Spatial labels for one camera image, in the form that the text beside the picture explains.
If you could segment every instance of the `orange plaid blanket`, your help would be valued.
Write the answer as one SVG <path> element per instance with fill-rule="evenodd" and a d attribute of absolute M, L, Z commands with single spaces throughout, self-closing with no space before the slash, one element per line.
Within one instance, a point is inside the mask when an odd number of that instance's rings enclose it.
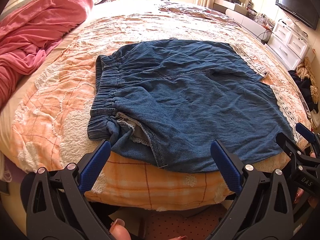
<path fill-rule="evenodd" d="M 42 166 L 48 170 L 62 169 L 94 150 L 98 142 L 88 139 L 87 124 L 95 95 L 95 60 L 98 55 L 110 55 L 131 42 L 174 37 L 231 43 L 249 67 L 257 72 L 262 69 L 269 72 L 263 82 L 273 87 L 289 123 L 294 126 L 302 122 L 310 127 L 288 73 L 258 41 L 230 19 L 213 12 L 210 19 L 200 19 L 198 17 L 206 15 L 205 11 L 199 13 L 199 8 L 182 5 L 162 8 L 164 12 L 155 7 L 153 12 L 148 9 L 129 15 L 116 8 L 120 13 L 109 16 L 109 4 L 115 6 L 114 3 L 101 5 L 101 17 L 87 24 L 36 79 L 20 102 L 12 125 L 11 155 L 8 156 L 20 168 L 27 171 L 36 171 Z M 300 141 L 301 147 L 305 145 L 305 141 Z M 287 161 L 282 153 L 255 166 L 272 171 L 284 167 Z M 230 193 L 219 172 L 174 173 L 112 152 L 86 196 L 112 205 L 164 211 L 219 203 Z"/>

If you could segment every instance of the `television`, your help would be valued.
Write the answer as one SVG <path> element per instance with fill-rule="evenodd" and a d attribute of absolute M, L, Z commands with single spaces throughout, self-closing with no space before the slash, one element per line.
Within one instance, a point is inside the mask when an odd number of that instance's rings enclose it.
<path fill-rule="evenodd" d="M 276 5 L 308 27 L 314 30 L 317 28 L 319 14 L 311 0 L 276 0 Z"/>

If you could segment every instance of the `fingernail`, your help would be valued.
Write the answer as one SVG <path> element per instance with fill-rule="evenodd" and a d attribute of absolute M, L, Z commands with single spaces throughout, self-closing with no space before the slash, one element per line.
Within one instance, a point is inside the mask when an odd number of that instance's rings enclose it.
<path fill-rule="evenodd" d="M 124 221 L 120 218 L 117 218 L 114 222 L 111 223 L 110 230 L 112 230 L 116 225 L 121 225 L 124 227 Z"/>
<path fill-rule="evenodd" d="M 117 218 L 114 223 L 115 223 L 115 225 L 121 225 L 123 227 L 125 225 L 124 221 L 122 219 L 120 219 L 120 218 Z"/>

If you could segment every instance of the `red cloth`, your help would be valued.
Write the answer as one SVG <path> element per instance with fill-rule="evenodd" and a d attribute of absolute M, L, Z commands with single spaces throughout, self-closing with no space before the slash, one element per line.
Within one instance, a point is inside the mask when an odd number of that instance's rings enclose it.
<path fill-rule="evenodd" d="M 92 7 L 93 0 L 33 0 L 0 22 L 0 109 Z"/>

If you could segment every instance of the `peach quilt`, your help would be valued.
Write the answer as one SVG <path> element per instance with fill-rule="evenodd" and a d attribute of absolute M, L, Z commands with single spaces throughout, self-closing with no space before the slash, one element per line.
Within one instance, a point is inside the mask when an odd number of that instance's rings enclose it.
<path fill-rule="evenodd" d="M 62 169 L 97 146 L 98 142 L 87 137 L 87 124 L 98 55 L 110 55 L 128 43 L 170 38 L 230 43 L 248 67 L 265 77 L 262 81 L 273 89 L 295 139 L 300 147 L 306 146 L 294 126 L 302 122 L 310 128 L 310 123 L 289 74 L 230 18 L 191 4 L 159 3 L 139 5 L 138 9 L 138 5 L 113 2 L 102 4 L 99 10 L 99 17 L 86 22 L 60 57 L 35 80 L 15 112 L 8 157 L 21 169 Z M 255 167 L 272 171 L 283 168 L 287 161 L 281 153 Z M 220 203 L 230 193 L 219 172 L 174 173 L 112 152 L 86 196 L 112 205 L 164 211 Z"/>

